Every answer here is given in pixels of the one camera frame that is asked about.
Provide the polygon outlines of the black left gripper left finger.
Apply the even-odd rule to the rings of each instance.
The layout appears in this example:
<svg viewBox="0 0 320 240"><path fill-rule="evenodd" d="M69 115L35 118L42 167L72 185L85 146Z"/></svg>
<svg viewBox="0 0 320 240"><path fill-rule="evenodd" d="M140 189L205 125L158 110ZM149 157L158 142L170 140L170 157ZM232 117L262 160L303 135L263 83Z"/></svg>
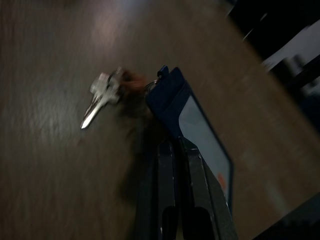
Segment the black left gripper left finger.
<svg viewBox="0 0 320 240"><path fill-rule="evenodd" d="M160 143L141 181L136 203L137 240L175 240L179 222L176 139Z"/></svg>

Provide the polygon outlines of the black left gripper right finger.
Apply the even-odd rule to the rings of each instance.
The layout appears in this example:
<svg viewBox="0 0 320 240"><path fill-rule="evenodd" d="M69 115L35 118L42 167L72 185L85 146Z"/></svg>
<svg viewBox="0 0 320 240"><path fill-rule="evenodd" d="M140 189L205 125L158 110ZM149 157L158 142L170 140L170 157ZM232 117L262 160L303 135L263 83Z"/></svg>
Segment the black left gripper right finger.
<svg viewBox="0 0 320 240"><path fill-rule="evenodd" d="M185 240L237 240L224 192L198 147L179 139L182 231Z"/></svg>

